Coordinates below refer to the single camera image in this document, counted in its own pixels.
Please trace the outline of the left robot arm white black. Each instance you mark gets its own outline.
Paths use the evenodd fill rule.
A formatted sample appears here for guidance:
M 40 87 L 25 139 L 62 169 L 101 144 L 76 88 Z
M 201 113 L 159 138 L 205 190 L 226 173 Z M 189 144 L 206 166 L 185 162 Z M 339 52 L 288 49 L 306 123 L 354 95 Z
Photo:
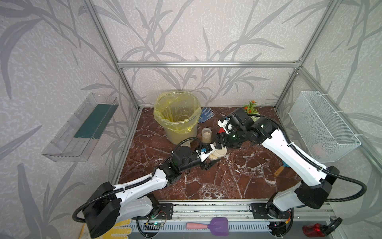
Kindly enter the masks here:
M 205 160 L 218 149 L 221 143 L 199 142 L 195 150 L 176 145 L 171 155 L 149 173 L 136 180 L 111 185 L 106 182 L 98 187 L 86 203 L 72 214 L 73 221 L 87 225 L 92 239 L 110 231 L 117 223 L 135 217 L 144 217 L 159 206 L 153 197 L 154 191 L 169 187 L 183 176 L 183 172 L 201 166 L 205 168 Z

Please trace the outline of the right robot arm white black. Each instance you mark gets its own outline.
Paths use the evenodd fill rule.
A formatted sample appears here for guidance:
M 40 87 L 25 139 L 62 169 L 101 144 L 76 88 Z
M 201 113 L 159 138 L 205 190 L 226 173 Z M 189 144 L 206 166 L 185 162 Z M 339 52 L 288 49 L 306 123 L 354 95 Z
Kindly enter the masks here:
M 239 148 L 250 141 L 273 152 L 301 178 L 301 182 L 281 192 L 276 192 L 267 203 L 267 212 L 277 214 L 294 207 L 307 206 L 320 209 L 325 202 L 347 202 L 360 198 L 367 192 L 363 182 L 342 176 L 334 167 L 326 167 L 287 136 L 285 130 L 273 119 L 262 115 L 247 114 L 238 108 L 218 121 L 220 132 L 215 138 L 218 148 Z M 329 198 L 335 181 L 343 180 L 361 187 L 360 191 L 343 198 Z

